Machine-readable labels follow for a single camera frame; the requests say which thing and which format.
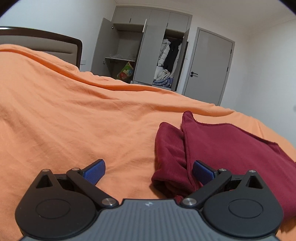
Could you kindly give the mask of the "dark red garment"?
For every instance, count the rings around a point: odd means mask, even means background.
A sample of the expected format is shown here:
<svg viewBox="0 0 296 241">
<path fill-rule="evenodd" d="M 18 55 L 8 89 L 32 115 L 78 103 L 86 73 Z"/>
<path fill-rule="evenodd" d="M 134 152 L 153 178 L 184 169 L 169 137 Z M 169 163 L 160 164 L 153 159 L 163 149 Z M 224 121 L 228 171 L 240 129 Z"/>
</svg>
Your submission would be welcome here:
<svg viewBox="0 0 296 241">
<path fill-rule="evenodd" d="M 181 128 L 159 125 L 156 156 L 152 183 L 169 198 L 181 201 L 201 188 L 201 179 L 192 169 L 195 161 L 202 161 L 236 175 L 256 170 L 281 204 L 284 218 L 295 216 L 295 162 L 277 143 L 229 123 L 200 123 L 186 111 Z"/>
</svg>

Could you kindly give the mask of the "folded clothes pile in wardrobe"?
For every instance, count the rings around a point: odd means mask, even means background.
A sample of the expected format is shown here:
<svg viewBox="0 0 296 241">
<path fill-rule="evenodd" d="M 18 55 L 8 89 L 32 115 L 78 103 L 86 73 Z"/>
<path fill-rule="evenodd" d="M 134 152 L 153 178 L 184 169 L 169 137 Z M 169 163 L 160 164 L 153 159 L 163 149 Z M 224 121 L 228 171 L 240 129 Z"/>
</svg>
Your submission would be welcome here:
<svg viewBox="0 0 296 241">
<path fill-rule="evenodd" d="M 165 88 L 171 88 L 173 79 L 174 75 L 172 73 L 164 69 L 162 66 L 157 66 L 152 84 Z"/>
</svg>

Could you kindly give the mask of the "hanging clothes in wardrobe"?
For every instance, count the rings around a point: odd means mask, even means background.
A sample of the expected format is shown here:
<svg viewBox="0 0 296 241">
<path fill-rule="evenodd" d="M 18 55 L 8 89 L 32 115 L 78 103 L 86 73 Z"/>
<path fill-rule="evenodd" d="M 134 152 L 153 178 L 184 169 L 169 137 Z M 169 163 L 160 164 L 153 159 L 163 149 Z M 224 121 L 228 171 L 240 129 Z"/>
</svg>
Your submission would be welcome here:
<svg viewBox="0 0 296 241">
<path fill-rule="evenodd" d="M 181 44 L 181 39 L 175 39 L 172 42 L 168 39 L 163 39 L 157 66 L 163 67 L 168 72 L 172 72 Z"/>
</svg>

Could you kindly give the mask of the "orange bed sheet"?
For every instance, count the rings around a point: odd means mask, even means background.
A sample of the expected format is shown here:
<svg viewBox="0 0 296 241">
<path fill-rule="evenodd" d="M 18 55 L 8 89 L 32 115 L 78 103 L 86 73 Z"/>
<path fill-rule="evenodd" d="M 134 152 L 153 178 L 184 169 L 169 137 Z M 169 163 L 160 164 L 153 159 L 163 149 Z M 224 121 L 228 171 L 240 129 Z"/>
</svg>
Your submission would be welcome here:
<svg viewBox="0 0 296 241">
<path fill-rule="evenodd" d="M 15 209 L 42 169 L 63 173 L 103 159 L 102 190 L 118 200 L 160 197 L 151 185 L 155 136 L 160 123 L 179 127 L 185 111 L 202 123 L 232 123 L 295 158 L 289 141 L 242 113 L 1 45 L 1 240 L 21 238 Z"/>
</svg>

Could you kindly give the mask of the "grey room door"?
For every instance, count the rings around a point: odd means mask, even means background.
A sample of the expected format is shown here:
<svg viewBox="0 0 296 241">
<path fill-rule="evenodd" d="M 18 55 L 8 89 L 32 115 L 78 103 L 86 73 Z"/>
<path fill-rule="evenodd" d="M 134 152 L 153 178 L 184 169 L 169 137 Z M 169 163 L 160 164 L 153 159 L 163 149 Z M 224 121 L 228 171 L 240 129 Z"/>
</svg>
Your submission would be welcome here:
<svg viewBox="0 0 296 241">
<path fill-rule="evenodd" d="M 220 105 L 231 67 L 235 42 L 198 28 L 183 94 L 199 101 Z"/>
</svg>

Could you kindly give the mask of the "colourful bag in wardrobe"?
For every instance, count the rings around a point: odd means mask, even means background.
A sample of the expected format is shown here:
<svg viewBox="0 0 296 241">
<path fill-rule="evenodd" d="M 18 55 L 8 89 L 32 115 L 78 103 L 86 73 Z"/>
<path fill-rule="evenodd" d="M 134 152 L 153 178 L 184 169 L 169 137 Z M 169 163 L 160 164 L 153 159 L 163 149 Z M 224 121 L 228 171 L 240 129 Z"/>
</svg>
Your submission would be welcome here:
<svg viewBox="0 0 296 241">
<path fill-rule="evenodd" d="M 131 78 L 131 76 L 134 73 L 134 63 L 128 61 L 128 63 L 125 64 L 125 66 L 122 68 L 122 70 L 118 73 L 117 78 L 121 81 L 126 81 Z"/>
</svg>

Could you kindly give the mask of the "brown padded headboard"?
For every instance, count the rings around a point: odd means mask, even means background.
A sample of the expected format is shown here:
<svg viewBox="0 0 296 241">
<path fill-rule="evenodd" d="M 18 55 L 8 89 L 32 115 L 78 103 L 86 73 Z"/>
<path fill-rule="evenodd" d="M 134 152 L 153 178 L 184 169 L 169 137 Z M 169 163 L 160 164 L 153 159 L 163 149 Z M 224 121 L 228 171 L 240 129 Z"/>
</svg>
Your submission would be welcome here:
<svg viewBox="0 0 296 241">
<path fill-rule="evenodd" d="M 82 42 L 73 37 L 30 28 L 1 27 L 1 44 L 46 52 L 80 67 Z"/>
</svg>

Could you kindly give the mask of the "grey wardrobe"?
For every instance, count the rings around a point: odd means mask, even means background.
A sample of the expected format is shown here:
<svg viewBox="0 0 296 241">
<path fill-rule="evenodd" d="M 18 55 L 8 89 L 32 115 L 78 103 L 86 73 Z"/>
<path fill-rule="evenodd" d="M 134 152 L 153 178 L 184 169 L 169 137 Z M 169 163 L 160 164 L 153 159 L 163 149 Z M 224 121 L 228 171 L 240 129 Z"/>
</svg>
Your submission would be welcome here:
<svg viewBox="0 0 296 241">
<path fill-rule="evenodd" d="M 111 20 L 102 19 L 94 50 L 91 72 L 117 79 L 128 61 L 134 63 L 134 73 L 124 82 L 143 84 L 176 91 L 180 81 L 191 15 L 136 6 L 117 6 Z M 175 60 L 171 88 L 153 85 L 163 39 L 181 39 Z"/>
</svg>

